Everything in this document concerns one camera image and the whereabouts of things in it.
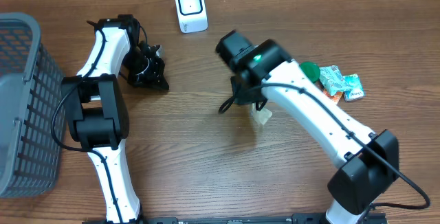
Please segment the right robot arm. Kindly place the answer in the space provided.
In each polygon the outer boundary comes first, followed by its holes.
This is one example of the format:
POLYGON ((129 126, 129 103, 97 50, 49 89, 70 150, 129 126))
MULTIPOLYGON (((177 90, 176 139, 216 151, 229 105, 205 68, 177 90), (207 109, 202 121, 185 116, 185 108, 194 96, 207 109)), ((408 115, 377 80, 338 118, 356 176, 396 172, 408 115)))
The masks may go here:
POLYGON ((319 143, 338 169, 327 187, 333 197, 322 223, 361 223, 370 204, 397 179, 399 144, 389 131, 375 133, 361 124, 306 77, 277 42, 258 46, 233 30, 216 52, 244 83, 235 96, 255 93, 283 107, 319 143))

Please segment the beige paper pouch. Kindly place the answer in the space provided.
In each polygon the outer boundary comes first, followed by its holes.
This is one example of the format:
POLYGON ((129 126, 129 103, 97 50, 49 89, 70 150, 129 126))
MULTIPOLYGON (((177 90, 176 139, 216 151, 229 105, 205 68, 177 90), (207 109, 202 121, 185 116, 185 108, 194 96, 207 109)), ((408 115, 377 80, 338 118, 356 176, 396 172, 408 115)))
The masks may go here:
POLYGON ((264 126, 272 117, 272 112, 266 108, 262 108, 260 111, 257 111, 256 104, 254 103, 250 107, 250 115, 259 126, 264 126))

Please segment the green lid jar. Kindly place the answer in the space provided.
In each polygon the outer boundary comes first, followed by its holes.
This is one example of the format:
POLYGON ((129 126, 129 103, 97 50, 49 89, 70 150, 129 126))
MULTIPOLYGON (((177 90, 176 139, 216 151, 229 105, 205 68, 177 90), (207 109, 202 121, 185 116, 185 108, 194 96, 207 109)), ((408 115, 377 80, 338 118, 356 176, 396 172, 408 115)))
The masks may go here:
POLYGON ((318 82, 320 77, 320 68, 317 66, 317 64, 307 61, 301 63, 300 68, 312 83, 318 82))

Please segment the orange snack packet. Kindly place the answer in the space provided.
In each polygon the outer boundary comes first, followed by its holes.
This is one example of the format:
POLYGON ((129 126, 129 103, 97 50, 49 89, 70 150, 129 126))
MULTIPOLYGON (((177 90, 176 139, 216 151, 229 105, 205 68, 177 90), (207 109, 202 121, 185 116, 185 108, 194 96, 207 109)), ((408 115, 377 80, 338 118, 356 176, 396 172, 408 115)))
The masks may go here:
POLYGON ((342 92, 336 92, 333 96, 326 90, 326 89, 322 89, 322 92, 330 99, 332 100, 335 104, 339 103, 340 99, 343 96, 342 92))

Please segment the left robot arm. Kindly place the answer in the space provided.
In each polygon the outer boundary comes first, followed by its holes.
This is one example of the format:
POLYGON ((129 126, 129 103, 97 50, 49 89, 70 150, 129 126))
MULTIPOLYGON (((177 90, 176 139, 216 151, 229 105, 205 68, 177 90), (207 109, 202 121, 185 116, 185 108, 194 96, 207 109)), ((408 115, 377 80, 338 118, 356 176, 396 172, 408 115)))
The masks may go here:
POLYGON ((144 223, 127 163, 129 112, 118 83, 121 68, 132 87, 167 91, 160 45, 141 40, 146 32, 131 14, 92 23, 96 35, 83 68, 61 82, 69 132, 78 152, 92 161, 106 204, 104 223, 144 223))

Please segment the green tissue packet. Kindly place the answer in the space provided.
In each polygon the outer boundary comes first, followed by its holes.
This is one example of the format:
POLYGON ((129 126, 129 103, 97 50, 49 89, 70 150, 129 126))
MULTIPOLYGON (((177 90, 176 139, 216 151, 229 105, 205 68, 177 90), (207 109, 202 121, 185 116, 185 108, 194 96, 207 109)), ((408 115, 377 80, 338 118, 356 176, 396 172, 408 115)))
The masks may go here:
POLYGON ((344 80, 350 85, 350 89, 344 92, 344 100, 347 102, 362 99, 365 96, 360 77, 357 74, 344 76, 344 80))

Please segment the teal tissue packet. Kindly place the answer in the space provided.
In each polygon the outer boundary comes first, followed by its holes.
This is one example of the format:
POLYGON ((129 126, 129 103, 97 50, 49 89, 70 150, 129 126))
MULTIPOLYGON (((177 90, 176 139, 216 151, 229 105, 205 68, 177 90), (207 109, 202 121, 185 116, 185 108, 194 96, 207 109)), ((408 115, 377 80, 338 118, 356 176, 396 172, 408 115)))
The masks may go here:
POLYGON ((337 65, 321 67, 319 80, 322 86, 333 96, 336 92, 349 90, 350 85, 344 80, 337 65))

